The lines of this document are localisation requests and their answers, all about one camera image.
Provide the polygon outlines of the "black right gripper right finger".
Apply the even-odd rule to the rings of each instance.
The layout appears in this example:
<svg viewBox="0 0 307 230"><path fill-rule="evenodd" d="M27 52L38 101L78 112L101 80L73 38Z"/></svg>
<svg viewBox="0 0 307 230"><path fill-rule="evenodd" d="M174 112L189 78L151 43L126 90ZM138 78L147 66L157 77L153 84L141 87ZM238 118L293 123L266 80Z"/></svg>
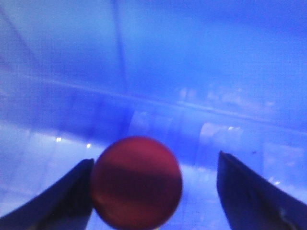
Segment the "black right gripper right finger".
<svg viewBox="0 0 307 230"><path fill-rule="evenodd" d="M221 151L217 192L233 230L305 230L307 206Z"/></svg>

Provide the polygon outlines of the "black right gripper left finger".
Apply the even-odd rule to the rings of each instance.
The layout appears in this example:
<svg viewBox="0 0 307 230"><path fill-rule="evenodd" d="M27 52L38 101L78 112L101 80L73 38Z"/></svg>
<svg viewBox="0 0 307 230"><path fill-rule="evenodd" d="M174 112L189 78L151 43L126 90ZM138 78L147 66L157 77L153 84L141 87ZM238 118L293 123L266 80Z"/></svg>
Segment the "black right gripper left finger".
<svg viewBox="0 0 307 230"><path fill-rule="evenodd" d="M80 161L44 192L1 217L2 230L84 230L93 210L93 159Z"/></svg>

